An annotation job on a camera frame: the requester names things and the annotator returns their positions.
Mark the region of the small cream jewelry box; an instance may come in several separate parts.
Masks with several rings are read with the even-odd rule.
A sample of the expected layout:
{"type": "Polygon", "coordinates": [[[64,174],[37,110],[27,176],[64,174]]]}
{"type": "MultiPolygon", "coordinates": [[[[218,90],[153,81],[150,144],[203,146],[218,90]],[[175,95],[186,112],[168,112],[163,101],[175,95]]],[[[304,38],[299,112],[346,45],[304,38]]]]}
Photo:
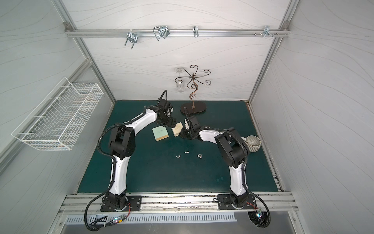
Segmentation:
{"type": "Polygon", "coordinates": [[[175,137],[179,136],[181,130],[183,129],[183,125],[181,122],[177,123],[174,128],[172,128],[173,135],[175,137]]]}

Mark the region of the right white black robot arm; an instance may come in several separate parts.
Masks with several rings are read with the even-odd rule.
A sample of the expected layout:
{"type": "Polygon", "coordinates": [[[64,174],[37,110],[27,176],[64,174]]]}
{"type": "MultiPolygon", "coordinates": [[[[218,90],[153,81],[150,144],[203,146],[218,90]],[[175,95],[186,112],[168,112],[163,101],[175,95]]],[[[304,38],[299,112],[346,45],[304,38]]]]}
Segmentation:
{"type": "Polygon", "coordinates": [[[248,199],[258,199],[269,211],[266,203],[248,189],[245,170],[250,151],[235,128],[217,129],[202,126],[195,116],[191,116],[186,117],[185,127],[182,128],[179,136],[184,139],[198,139],[217,145],[222,159],[229,167],[231,179],[229,204],[233,208],[241,209],[249,204],[248,199]]]}

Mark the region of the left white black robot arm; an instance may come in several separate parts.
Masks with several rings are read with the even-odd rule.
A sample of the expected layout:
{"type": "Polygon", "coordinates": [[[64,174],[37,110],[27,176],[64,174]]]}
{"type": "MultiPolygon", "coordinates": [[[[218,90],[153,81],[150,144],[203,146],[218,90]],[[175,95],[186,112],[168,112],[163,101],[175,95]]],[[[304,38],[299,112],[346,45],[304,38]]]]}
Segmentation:
{"type": "Polygon", "coordinates": [[[145,107],[144,111],[132,120],[107,128],[99,137],[96,149],[100,154],[111,158],[112,170],[110,184],[106,191],[92,199],[85,208],[84,223],[89,231],[97,232],[105,226],[113,226],[127,218],[126,216],[115,218],[105,224],[99,224],[98,221],[89,223],[88,208],[100,197],[103,197],[105,205],[117,211],[130,208],[130,202],[126,197],[126,175],[129,160],[136,148],[136,134],[154,122],[161,126],[175,127],[176,120],[171,116],[172,112],[172,105],[145,107]]]}

